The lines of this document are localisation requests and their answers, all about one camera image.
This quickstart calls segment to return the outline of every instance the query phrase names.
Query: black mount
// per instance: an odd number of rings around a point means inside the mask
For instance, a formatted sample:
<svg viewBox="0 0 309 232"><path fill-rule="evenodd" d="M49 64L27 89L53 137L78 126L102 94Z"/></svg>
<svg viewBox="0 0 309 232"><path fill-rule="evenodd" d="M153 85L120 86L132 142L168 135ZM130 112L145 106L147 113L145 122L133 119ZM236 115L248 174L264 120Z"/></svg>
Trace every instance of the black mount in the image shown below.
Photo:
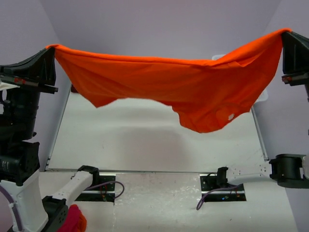
<svg viewBox="0 0 309 232"><path fill-rule="evenodd" d="M228 179L226 178L226 171L228 170L228 167L221 167L218 168L217 172L217 186L221 188L226 188L228 186Z"/></svg>
<svg viewBox="0 0 309 232"><path fill-rule="evenodd" d="M282 81L291 86L305 85L309 101L309 39L295 32L281 35L283 43Z"/></svg>
<svg viewBox="0 0 309 232"><path fill-rule="evenodd" d="M284 188L309 189L309 180L301 171L304 156L295 154L277 155L275 159L269 162L272 169L272 174L269 177Z"/></svg>
<svg viewBox="0 0 309 232"><path fill-rule="evenodd" d="M92 166L83 165L77 171L78 172L79 171L85 171L85 172L89 172L90 174L92 174L92 184L91 184L91 186L99 184L100 172L99 172L98 168L95 168L95 167L92 167Z"/></svg>
<svg viewBox="0 0 309 232"><path fill-rule="evenodd" d="M40 167L40 144L25 140L36 135L33 130L40 93L58 91L53 87L56 82L55 48L44 49L17 64L1 65L0 81L18 86L6 90L5 100L0 91L0 103L3 104L3 114L0 115L0 181L22 186ZM43 231L57 231L68 211L65 200L45 197L42 203L49 218Z"/></svg>

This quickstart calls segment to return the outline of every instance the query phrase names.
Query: white wall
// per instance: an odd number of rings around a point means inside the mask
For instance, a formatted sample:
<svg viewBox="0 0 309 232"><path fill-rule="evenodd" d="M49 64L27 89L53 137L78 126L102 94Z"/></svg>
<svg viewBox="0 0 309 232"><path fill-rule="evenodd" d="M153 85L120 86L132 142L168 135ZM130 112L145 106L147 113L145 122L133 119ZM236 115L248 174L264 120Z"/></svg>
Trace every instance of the white wall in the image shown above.
<svg viewBox="0 0 309 232"><path fill-rule="evenodd" d="M0 1L0 64L20 62L43 49L48 44L59 43L52 25L38 0L2 0ZM60 117L59 106L63 105L65 87L70 86L68 78L57 68L59 93L42 94L40 109L37 113L33 141L39 141L40 161L46 163L52 147L49 135L56 132L53 121ZM0 231L11 227L12 219L7 202L0 194Z"/></svg>
<svg viewBox="0 0 309 232"><path fill-rule="evenodd" d="M282 0L264 33L290 27L309 38L308 0ZM267 87L269 99L256 105L257 118L268 156L281 153L309 154L309 103L304 86L281 81L282 63ZM298 230L308 231L309 190L287 189Z"/></svg>

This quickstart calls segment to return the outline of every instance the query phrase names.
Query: black bracket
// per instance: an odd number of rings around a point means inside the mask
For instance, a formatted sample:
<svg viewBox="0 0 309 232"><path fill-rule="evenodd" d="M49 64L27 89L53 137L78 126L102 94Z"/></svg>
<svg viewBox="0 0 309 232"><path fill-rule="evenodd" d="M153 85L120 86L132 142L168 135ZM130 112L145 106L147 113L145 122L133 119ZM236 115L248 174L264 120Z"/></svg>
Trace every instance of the black bracket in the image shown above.
<svg viewBox="0 0 309 232"><path fill-rule="evenodd" d="M48 222L42 232L58 231L67 218L68 206L66 205L66 200L53 199L52 196L46 196L42 202L48 215Z"/></svg>
<svg viewBox="0 0 309 232"><path fill-rule="evenodd" d="M22 186L40 167L39 143L19 142L10 149L0 144L0 181L8 180Z"/></svg>
<svg viewBox="0 0 309 232"><path fill-rule="evenodd" d="M291 86L305 85L309 99L309 39L295 32L281 35L283 43L282 81Z"/></svg>
<svg viewBox="0 0 309 232"><path fill-rule="evenodd" d="M0 65L0 79L32 91L55 93L55 48L43 49L16 64Z"/></svg>
<svg viewBox="0 0 309 232"><path fill-rule="evenodd" d="M220 186L221 188L225 188L228 185L228 179L226 178L226 171L227 170L228 170L228 167L218 168L217 186Z"/></svg>
<svg viewBox="0 0 309 232"><path fill-rule="evenodd" d="M83 165L77 171L78 172L79 171L85 171L85 172L89 172L90 174L92 174L92 185L91 186L99 184L100 173L98 171L98 168L95 168L95 167L92 167L92 166Z"/></svg>
<svg viewBox="0 0 309 232"><path fill-rule="evenodd" d="M269 162L272 169L270 178L284 188L309 189L309 180L301 172L304 156L295 154L277 155L275 159Z"/></svg>

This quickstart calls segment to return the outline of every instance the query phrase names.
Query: white surface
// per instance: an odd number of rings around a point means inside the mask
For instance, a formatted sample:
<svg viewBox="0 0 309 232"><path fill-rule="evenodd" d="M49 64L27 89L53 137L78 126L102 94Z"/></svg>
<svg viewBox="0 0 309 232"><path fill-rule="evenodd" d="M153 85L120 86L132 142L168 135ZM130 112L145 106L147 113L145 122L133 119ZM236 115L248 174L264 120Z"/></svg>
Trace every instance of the white surface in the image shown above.
<svg viewBox="0 0 309 232"><path fill-rule="evenodd" d="M215 172L263 160L252 113L222 130L199 134L155 101L125 99L96 109L81 95L70 94L48 168Z"/></svg>
<svg viewBox="0 0 309 232"><path fill-rule="evenodd" d="M11 88L19 88L19 86L2 82L1 79L0 79L0 91L4 91L6 89L11 89Z"/></svg>
<svg viewBox="0 0 309 232"><path fill-rule="evenodd" d="M71 176L42 173L42 197ZM117 174L116 180L126 190L115 205L76 202L88 221L86 232L297 231L285 190L276 183L245 184L246 202L205 203L197 211L198 174Z"/></svg>
<svg viewBox="0 0 309 232"><path fill-rule="evenodd" d="M264 101L266 101L268 99L268 93L267 93L267 90L266 89L264 89L263 90L263 92L261 93L261 95L259 96L259 98L256 100L256 102L255 103L257 103L257 102L264 102Z"/></svg>
<svg viewBox="0 0 309 232"><path fill-rule="evenodd" d="M92 180L92 174L79 171L65 186L53 194L53 198L59 200L66 199L66 205L70 207L81 192L91 186Z"/></svg>
<svg viewBox="0 0 309 232"><path fill-rule="evenodd" d="M308 179L309 178L309 156L304 156L302 158L302 166L304 170L304 175Z"/></svg>
<svg viewBox="0 0 309 232"><path fill-rule="evenodd" d="M2 180L0 185L14 199L24 229L23 231L41 231L47 223L48 216L41 201L39 171L36 171L29 177L23 186L17 186L16 183L6 180ZM15 217L12 218L14 231L19 231Z"/></svg>

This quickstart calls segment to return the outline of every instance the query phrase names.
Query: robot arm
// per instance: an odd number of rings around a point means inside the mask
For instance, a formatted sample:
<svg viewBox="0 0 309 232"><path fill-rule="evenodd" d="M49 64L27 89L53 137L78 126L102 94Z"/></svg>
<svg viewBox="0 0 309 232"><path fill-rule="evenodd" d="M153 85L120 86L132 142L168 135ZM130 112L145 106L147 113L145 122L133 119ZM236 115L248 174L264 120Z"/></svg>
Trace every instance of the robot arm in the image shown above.
<svg viewBox="0 0 309 232"><path fill-rule="evenodd" d="M87 187L98 184L97 168L82 166L70 182L52 196L41 199L39 143L34 125L40 93L55 93L54 48L12 65L0 66L0 192L9 201L13 216L10 231L55 232L68 207ZM6 90L6 99L2 91Z"/></svg>
<svg viewBox="0 0 309 232"><path fill-rule="evenodd" d="M276 181L291 189L309 189L309 160L305 155L281 154L260 165L221 167L217 172L217 185L240 185L257 181Z"/></svg>

